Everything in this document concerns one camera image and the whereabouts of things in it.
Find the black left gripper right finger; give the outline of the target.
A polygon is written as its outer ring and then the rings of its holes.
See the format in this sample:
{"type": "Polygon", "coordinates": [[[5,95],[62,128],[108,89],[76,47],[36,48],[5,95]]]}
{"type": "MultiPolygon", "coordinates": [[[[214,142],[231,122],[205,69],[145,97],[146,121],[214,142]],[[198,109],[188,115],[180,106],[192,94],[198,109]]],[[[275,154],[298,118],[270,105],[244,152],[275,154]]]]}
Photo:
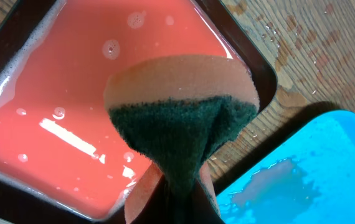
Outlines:
{"type": "Polygon", "coordinates": [[[196,180],[191,194],[191,217],[189,218],[189,223],[224,224],[198,180],[196,180]]]}

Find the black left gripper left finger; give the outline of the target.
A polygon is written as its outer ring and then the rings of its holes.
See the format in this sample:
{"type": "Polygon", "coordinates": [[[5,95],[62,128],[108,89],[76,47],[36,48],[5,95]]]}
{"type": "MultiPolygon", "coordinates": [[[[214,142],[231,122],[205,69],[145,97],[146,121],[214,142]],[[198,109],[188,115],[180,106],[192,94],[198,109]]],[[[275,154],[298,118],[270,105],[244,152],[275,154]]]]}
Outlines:
{"type": "Polygon", "coordinates": [[[176,200],[164,176],[157,183],[144,209],[138,215],[139,224],[175,223],[176,200]]]}

